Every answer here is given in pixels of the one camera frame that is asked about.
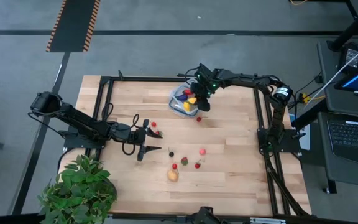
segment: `black floor stripe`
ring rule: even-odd
[[[47,51],[88,51],[99,6],[100,0],[63,0]]]

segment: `purple toy eggplant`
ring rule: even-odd
[[[187,95],[186,94],[182,94],[180,96],[176,96],[176,99],[180,100],[180,101],[185,101],[187,100]]]

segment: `desk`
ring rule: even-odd
[[[89,116],[93,114],[100,78],[84,76],[80,88],[76,108]],[[162,149],[147,153],[142,162],[136,161],[137,152],[124,155],[120,143],[106,143],[100,160],[105,162],[104,168],[111,173],[109,178],[118,191],[117,202],[110,212],[190,215],[201,206],[210,206],[217,215],[272,216],[264,160],[258,153],[259,124],[253,89],[238,86],[219,89],[211,97],[211,111],[200,113],[198,116],[203,120],[197,123],[195,119],[175,114],[167,105],[171,90],[179,84],[114,82],[111,99],[114,110],[108,121],[131,124],[132,117],[139,113],[139,123],[143,119],[155,121],[164,134],[163,139],[147,138],[146,145]],[[290,127],[289,116],[284,123]],[[175,153],[174,157],[168,156],[168,147]],[[207,150],[203,157],[198,153],[201,147]],[[62,159],[59,171],[77,154],[83,153],[84,149],[70,151]],[[286,186],[310,213],[298,160],[291,154],[280,155]],[[179,162],[184,156],[189,159],[186,167]],[[199,159],[204,162],[195,169]],[[178,182],[167,179],[167,171],[174,162],[178,164]],[[276,195],[282,212],[278,188]]]
[[[329,50],[326,42],[319,42],[317,44],[317,52],[321,67],[321,74],[323,76],[324,83],[327,83],[338,70],[336,65],[339,63],[340,53]],[[343,77],[343,74],[339,74],[333,81],[339,81]],[[325,99],[309,108],[308,111],[293,121],[292,125],[294,127],[301,129],[302,127],[310,124],[317,119],[317,114],[319,112],[331,111],[334,113],[358,116],[358,96],[355,96],[353,92],[337,90],[334,88],[334,84],[328,85],[327,88],[324,89],[324,92],[326,95]]]
[[[323,80],[325,83],[327,83],[328,80],[330,80],[337,72],[336,65],[339,61],[340,53],[332,52],[329,50],[325,42],[318,43],[317,50]],[[338,81],[342,77],[343,74],[339,74],[338,77],[333,81]],[[334,88],[334,85],[328,85],[324,91],[326,95],[325,99],[315,104],[298,119],[293,121],[292,125],[298,129],[301,129],[307,124],[310,124],[314,120],[318,119],[319,135],[321,135],[321,142],[325,158],[324,166],[326,168],[328,180],[327,189],[329,190],[329,193],[335,194],[336,184],[334,181],[358,185],[358,163],[347,161],[333,154],[326,122],[327,119],[351,119],[350,116],[345,116],[344,114],[358,116],[358,96],[355,96],[353,92],[350,91],[337,90]],[[339,114],[330,114],[328,113],[330,111]],[[318,154],[318,152],[313,151],[307,152],[307,154],[313,153]]]

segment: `metal bracket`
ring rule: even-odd
[[[68,132],[78,134],[77,129],[69,126]],[[64,147],[65,148],[89,148],[89,149],[100,149],[104,148],[106,141],[92,141],[84,138],[83,136],[76,135],[73,137],[66,138]]]
[[[266,146],[266,135],[268,129],[259,128],[257,130],[259,150],[261,152],[300,152],[301,145],[299,141],[294,141],[292,136],[297,135],[297,132],[292,129],[285,129],[280,142],[280,147]]]
[[[177,223],[186,223],[186,216],[184,215],[177,215]]]
[[[250,218],[251,223],[255,224],[285,224],[285,220],[278,220],[274,218]]]

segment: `strawberry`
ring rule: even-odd
[[[186,166],[187,163],[189,163],[189,160],[187,159],[187,157],[183,157],[181,160],[180,160],[181,164]]]
[[[199,160],[198,162],[196,162],[196,164],[194,165],[194,167],[195,167],[196,169],[200,168],[200,166],[201,166],[200,161],[201,161],[201,160]]]
[[[186,94],[186,95],[191,95],[191,94],[193,94],[193,92],[191,92],[190,89],[183,90],[183,93]]]

